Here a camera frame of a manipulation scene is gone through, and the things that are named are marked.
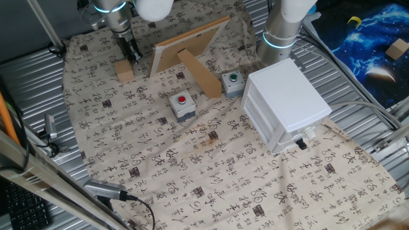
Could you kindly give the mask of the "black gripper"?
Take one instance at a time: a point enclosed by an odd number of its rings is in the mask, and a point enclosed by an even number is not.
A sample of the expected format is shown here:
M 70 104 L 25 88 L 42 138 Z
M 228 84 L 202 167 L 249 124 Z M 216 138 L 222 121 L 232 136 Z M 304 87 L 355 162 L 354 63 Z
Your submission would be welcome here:
M 143 55 L 140 53 L 132 29 L 114 30 L 116 41 L 130 63 L 140 63 Z

